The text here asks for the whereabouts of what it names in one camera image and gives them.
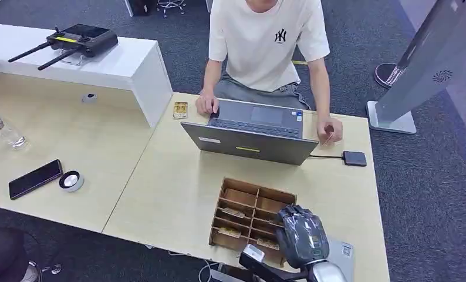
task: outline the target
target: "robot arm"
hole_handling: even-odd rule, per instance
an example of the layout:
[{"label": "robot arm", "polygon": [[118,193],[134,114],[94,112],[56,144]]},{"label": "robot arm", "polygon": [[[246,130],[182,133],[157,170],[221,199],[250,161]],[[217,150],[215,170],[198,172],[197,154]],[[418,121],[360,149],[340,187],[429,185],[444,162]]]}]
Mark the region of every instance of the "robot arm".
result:
[{"label": "robot arm", "polygon": [[264,253],[247,245],[240,255],[240,264],[267,282],[286,282],[307,279],[309,282],[346,282],[338,266],[326,260],[329,243],[318,216],[300,206],[286,206],[278,212],[284,228],[276,231],[280,251],[293,268],[290,273],[263,263]]}]

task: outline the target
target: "ny logo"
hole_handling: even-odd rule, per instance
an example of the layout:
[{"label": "ny logo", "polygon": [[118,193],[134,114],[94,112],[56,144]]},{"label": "ny logo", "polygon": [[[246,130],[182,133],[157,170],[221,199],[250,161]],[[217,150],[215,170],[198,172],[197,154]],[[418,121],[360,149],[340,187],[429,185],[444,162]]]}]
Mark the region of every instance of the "ny logo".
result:
[{"label": "ny logo", "polygon": [[281,31],[278,31],[278,33],[275,35],[275,42],[281,43],[282,40],[283,42],[285,42],[286,41],[285,36],[286,36],[286,30],[283,28]]}]

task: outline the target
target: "black glove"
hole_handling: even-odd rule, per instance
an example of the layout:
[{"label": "black glove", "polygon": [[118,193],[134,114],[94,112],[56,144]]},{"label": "black glove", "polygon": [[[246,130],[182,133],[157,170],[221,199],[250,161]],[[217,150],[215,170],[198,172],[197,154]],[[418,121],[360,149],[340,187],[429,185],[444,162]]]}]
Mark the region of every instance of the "black glove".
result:
[{"label": "black glove", "polygon": [[276,238],[291,267],[301,268],[328,257],[328,240],[318,216],[299,205],[290,205],[278,212],[278,219],[285,229],[278,229]]}]

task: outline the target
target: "hand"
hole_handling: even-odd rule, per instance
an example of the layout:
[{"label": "hand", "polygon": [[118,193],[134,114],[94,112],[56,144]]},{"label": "hand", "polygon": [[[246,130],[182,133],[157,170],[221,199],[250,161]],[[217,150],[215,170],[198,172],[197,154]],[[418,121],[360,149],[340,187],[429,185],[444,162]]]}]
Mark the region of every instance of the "hand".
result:
[{"label": "hand", "polygon": [[341,121],[332,117],[318,118],[318,138],[322,144],[333,143],[342,139],[343,126]]},{"label": "hand", "polygon": [[203,89],[200,92],[200,97],[195,101],[197,111],[203,115],[206,113],[217,113],[219,109],[219,100],[214,96],[211,90]]}]

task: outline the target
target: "touchpad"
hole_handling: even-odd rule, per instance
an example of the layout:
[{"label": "touchpad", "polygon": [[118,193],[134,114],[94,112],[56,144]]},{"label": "touchpad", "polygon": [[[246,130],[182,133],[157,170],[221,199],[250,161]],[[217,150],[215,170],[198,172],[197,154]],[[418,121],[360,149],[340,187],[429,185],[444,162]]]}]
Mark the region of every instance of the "touchpad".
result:
[{"label": "touchpad", "polygon": [[254,106],[252,108],[251,120],[253,122],[281,125],[283,121],[283,109]]}]

